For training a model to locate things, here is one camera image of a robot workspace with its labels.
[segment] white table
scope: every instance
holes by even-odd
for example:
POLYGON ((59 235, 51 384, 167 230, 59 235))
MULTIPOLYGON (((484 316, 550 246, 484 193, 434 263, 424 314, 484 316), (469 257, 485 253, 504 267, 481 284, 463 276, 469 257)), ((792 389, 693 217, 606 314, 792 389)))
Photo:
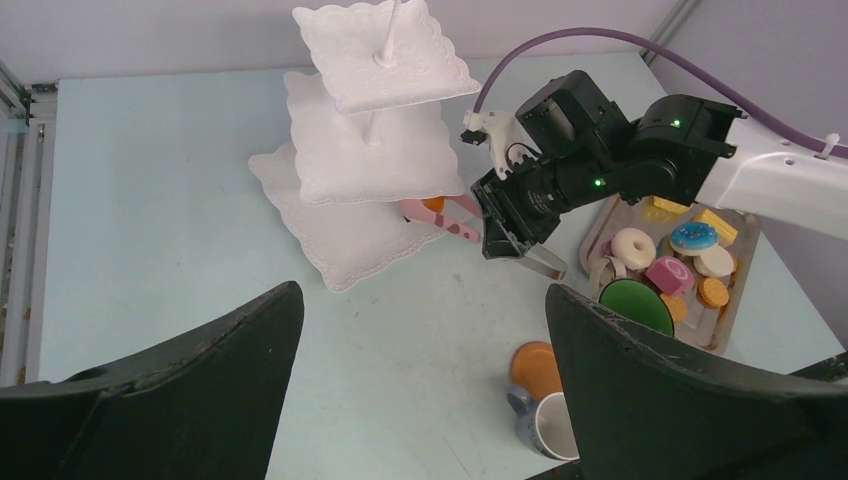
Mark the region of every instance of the white table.
MULTIPOLYGON (((482 81, 496 62, 469 63, 482 81)), ((526 58, 486 107, 514 111, 578 68, 629 118, 663 95, 636 54, 526 58)), ((444 102, 454 137, 473 100, 444 102)), ((548 338, 549 282, 448 236, 328 292, 246 165, 289 141, 285 101, 280 70, 61 83, 40 378, 296 280, 306 321, 269 478, 515 480, 556 465, 518 442, 503 398, 513 350, 548 338)), ((484 149, 454 148, 467 180, 490 168, 484 149)), ((568 214, 548 242, 572 285, 585 284, 577 247, 598 209, 568 214)), ((842 351, 761 238, 726 356, 788 373, 842 351)))

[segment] mug handle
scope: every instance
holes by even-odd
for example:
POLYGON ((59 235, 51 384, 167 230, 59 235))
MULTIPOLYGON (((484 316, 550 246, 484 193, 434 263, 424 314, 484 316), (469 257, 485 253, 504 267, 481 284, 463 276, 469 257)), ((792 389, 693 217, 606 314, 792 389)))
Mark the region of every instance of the mug handle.
POLYGON ((533 397, 530 392, 520 385, 510 385, 506 391, 506 401, 519 417, 529 412, 533 405, 533 397))

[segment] white square plate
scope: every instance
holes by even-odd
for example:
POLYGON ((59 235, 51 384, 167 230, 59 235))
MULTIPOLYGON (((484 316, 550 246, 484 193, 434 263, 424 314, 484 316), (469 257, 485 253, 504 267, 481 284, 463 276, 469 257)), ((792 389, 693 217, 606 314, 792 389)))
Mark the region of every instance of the white square plate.
POLYGON ((272 154, 251 157, 248 166, 331 291, 349 289, 445 233, 433 225, 407 223, 396 203, 304 205, 294 155, 287 143, 272 154))
POLYGON ((480 83, 469 76, 468 65, 456 56, 424 0, 400 5, 394 30, 396 63, 378 65, 374 53, 382 48, 391 14, 391 1, 292 11, 336 110, 359 113, 480 91, 480 83))
POLYGON ((380 144, 369 146, 363 135, 371 114, 336 112, 321 75, 289 72, 285 83, 303 203, 392 202, 465 191, 438 102, 377 113, 380 144))

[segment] blue mug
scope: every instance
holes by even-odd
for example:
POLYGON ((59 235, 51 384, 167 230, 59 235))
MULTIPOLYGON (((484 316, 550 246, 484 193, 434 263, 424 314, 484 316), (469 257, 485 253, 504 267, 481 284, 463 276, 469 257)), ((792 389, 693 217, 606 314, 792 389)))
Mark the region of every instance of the blue mug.
POLYGON ((580 458, 562 392, 536 402, 527 390, 512 385, 506 399, 518 415, 515 433, 525 445, 554 460, 570 462, 580 458))

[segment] pink pastry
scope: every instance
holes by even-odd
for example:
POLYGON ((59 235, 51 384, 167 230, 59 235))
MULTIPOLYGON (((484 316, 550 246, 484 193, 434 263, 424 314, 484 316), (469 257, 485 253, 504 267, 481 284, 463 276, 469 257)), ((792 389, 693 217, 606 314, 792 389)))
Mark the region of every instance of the pink pastry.
POLYGON ((660 257, 645 276, 670 297, 682 295, 695 284, 695 276, 689 267, 674 257, 660 257))

